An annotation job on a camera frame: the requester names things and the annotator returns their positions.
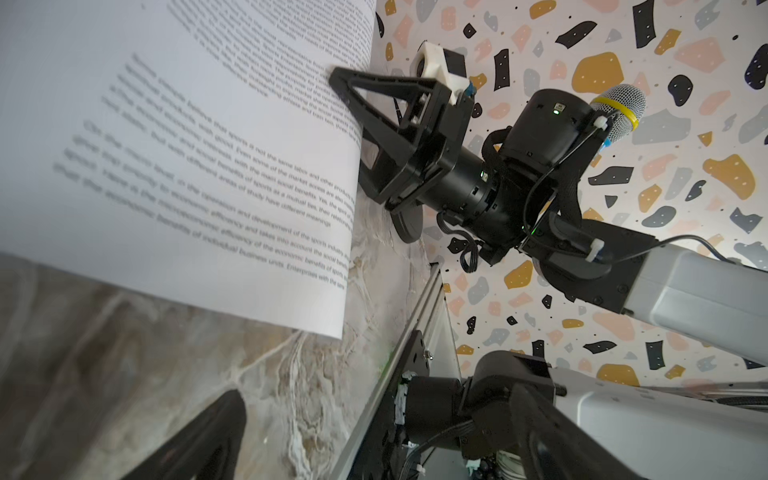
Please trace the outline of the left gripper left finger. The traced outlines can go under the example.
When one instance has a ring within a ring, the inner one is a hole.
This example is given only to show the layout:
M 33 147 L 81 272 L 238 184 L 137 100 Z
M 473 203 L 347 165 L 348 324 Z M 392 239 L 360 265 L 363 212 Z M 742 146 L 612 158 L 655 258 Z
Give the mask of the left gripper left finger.
M 240 392 L 228 390 L 124 479 L 232 480 L 246 422 Z

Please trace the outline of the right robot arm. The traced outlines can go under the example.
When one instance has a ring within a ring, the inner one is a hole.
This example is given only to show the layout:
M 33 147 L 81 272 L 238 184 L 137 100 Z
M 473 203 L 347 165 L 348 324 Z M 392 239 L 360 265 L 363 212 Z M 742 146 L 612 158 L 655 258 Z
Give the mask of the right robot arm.
M 536 92 L 480 155 L 463 144 L 474 105 L 467 79 L 444 68 L 404 78 L 336 68 L 331 88 L 378 148 L 364 192 L 406 241 L 423 206 L 461 236 L 464 271 L 510 250 L 532 258 L 570 299 L 767 363 L 767 271 L 681 237 L 658 240 L 582 217 L 577 186 L 622 121 L 639 114 L 614 92 L 591 102 Z M 466 460 L 516 459 L 527 479 L 763 479 L 767 398 L 688 396 L 636 387 L 625 366 L 593 378 L 557 369 L 541 348 L 492 351 L 467 379 L 432 372 L 425 334 L 404 335 L 337 465 L 339 479 L 419 479 L 442 450 Z

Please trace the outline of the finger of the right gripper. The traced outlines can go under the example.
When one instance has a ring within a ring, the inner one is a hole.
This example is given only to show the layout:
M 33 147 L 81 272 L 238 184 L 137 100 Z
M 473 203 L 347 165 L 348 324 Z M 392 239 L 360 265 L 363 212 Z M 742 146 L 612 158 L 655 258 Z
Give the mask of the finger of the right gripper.
M 451 92 L 436 79 L 377 75 L 342 67 L 329 85 L 363 129 L 365 140 L 391 156 L 412 156 L 436 130 Z
M 426 158 L 421 156 L 422 134 L 414 134 L 412 139 L 397 135 L 395 143 L 405 141 L 409 144 L 409 154 L 395 154 L 394 146 L 384 140 L 376 140 L 368 130 L 363 131 L 363 139 L 378 147 L 378 153 L 372 167 L 360 161 L 358 183 L 364 193 L 376 203 L 385 207 L 406 207 L 413 204 L 421 206 L 422 200 L 416 197 L 417 190 L 425 182 Z

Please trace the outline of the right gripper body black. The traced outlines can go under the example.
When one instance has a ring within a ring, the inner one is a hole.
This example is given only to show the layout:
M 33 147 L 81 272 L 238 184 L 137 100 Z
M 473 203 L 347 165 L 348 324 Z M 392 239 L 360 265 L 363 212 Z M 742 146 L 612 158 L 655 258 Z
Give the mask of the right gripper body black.
M 512 249 L 601 261 L 605 242 L 582 227 L 576 190 L 610 128 L 590 103 L 540 90 L 480 154 L 434 132 L 420 148 L 427 164 L 416 197 L 443 233 L 465 240 L 463 264 L 497 264 Z

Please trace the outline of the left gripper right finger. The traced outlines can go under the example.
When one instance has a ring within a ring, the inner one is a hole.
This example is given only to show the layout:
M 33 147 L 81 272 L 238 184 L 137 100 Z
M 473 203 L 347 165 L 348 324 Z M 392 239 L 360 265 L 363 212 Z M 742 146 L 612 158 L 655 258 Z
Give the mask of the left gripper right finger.
M 640 476 L 527 385 L 510 397 L 518 454 L 528 479 L 615 479 Z

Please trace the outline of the white text sheet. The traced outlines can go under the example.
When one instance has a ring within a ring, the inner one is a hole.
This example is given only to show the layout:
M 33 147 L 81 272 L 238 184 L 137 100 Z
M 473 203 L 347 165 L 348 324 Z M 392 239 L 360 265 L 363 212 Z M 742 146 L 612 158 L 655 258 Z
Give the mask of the white text sheet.
M 1 249 L 340 338 L 372 1 L 5 1 Z

